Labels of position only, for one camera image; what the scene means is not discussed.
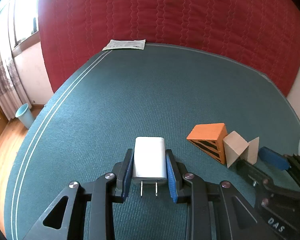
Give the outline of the light blue waste bin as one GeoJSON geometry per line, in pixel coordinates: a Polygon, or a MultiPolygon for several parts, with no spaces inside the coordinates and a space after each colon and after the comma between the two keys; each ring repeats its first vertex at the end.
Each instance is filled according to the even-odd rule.
{"type": "Polygon", "coordinates": [[[18,108],[15,117],[18,118],[27,129],[29,129],[34,122],[34,116],[31,113],[28,103],[25,103],[18,108]]]}

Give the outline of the patterned curtain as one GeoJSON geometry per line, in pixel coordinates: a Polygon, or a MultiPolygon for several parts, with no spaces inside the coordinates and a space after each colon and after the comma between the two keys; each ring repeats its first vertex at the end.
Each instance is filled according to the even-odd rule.
{"type": "Polygon", "coordinates": [[[8,33],[8,14],[0,13],[0,107],[8,120],[30,100],[21,83],[12,55],[8,33]]]}

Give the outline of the red quilted mattress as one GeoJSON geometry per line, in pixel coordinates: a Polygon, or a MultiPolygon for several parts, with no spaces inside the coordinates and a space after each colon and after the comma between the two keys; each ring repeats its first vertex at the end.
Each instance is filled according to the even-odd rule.
{"type": "Polygon", "coordinates": [[[300,67],[292,0],[39,0],[52,90],[110,40],[145,40],[219,54],[266,74],[287,95],[300,67]]]}

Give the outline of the white paper packet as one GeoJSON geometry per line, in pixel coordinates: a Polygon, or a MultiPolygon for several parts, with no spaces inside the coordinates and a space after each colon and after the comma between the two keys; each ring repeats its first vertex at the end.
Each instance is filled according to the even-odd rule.
{"type": "Polygon", "coordinates": [[[114,50],[114,49],[138,49],[144,50],[146,40],[110,40],[109,43],[102,49],[114,50]]]}

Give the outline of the white charger plug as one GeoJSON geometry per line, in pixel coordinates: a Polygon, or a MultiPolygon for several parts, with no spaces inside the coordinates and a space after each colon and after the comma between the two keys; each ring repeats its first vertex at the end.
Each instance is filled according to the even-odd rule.
{"type": "Polygon", "coordinates": [[[162,137],[137,137],[134,146],[133,180],[140,185],[140,197],[146,184],[158,185],[167,182],[165,139],[162,137]]]}

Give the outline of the green table mat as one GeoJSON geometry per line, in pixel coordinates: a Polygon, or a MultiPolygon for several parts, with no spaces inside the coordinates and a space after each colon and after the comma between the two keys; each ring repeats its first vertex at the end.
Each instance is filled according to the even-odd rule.
{"type": "Polygon", "coordinates": [[[162,137],[205,181],[230,181],[250,203],[255,193],[236,172],[187,141],[197,124],[224,123],[296,154],[300,120],[264,74],[227,57],[171,45],[100,52],[55,92],[19,149],[7,184],[8,239],[22,239],[71,181],[111,171],[137,137],[162,137]]]}

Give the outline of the orange black striped wedge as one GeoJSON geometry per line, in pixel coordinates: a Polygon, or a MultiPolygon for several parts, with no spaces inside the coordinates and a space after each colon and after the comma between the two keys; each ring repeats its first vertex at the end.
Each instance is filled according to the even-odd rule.
{"type": "Polygon", "coordinates": [[[222,165],[226,163],[223,139],[228,135],[225,123],[198,124],[187,140],[222,165]]]}

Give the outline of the window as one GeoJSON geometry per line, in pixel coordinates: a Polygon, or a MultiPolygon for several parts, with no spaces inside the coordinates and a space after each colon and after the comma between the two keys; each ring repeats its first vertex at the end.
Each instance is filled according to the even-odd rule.
{"type": "Polygon", "coordinates": [[[12,0],[12,46],[38,31],[38,0],[12,0]]]}

